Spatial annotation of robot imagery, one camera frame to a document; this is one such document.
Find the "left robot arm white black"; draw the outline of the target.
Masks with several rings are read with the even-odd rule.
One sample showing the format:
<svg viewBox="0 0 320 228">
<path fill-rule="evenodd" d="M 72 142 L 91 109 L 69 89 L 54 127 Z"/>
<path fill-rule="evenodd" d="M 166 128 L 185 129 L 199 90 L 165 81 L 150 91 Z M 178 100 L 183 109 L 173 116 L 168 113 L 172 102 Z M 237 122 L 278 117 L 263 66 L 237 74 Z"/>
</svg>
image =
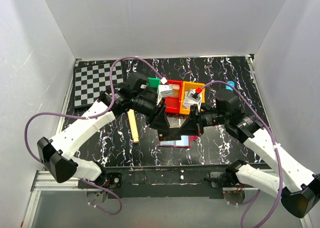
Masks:
<svg viewBox="0 0 320 228">
<path fill-rule="evenodd" d="M 80 119 L 57 135 L 42 137 L 37 142 L 41 163 L 58 183 L 78 178 L 105 185 L 107 170 L 97 161 L 76 158 L 76 151 L 106 124 L 129 110 L 145 115 L 150 128 L 162 136 L 168 135 L 165 97 L 173 94 L 173 88 L 165 78 L 160 82 L 158 88 L 152 88 L 145 75 L 135 72 L 125 82 L 109 87 Z"/>
</svg>

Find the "red leather card holder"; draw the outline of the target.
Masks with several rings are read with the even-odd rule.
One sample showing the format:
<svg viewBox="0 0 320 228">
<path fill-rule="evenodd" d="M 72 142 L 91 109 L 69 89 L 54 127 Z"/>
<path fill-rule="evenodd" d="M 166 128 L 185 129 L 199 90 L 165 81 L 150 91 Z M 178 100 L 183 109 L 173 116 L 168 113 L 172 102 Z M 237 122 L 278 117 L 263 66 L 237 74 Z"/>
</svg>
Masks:
<svg viewBox="0 0 320 228">
<path fill-rule="evenodd" d="M 197 136 L 182 135 L 179 140 L 168 140 L 160 141 L 160 147 L 170 147 L 170 148 L 190 148 L 191 142 L 197 140 Z"/>
</svg>

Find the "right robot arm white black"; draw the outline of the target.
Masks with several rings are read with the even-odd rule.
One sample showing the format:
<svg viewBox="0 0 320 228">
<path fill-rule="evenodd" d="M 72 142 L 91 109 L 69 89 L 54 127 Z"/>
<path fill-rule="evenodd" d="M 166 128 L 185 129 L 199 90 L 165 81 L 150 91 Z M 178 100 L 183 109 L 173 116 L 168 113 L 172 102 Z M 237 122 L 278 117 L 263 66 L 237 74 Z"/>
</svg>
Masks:
<svg viewBox="0 0 320 228">
<path fill-rule="evenodd" d="M 186 92 L 190 107 L 188 118 L 178 129 L 181 136 L 200 136 L 205 127 L 223 125 L 225 131 L 254 151 L 277 174 L 253 168 L 237 160 L 223 174 L 212 178 L 223 186 L 249 185 L 275 198 L 293 216 L 304 218 L 320 200 L 320 176 L 307 169 L 289 155 L 275 141 L 256 116 L 241 110 L 240 98 L 229 89 L 215 94 L 215 107 L 202 102 L 202 89 Z"/>
</svg>

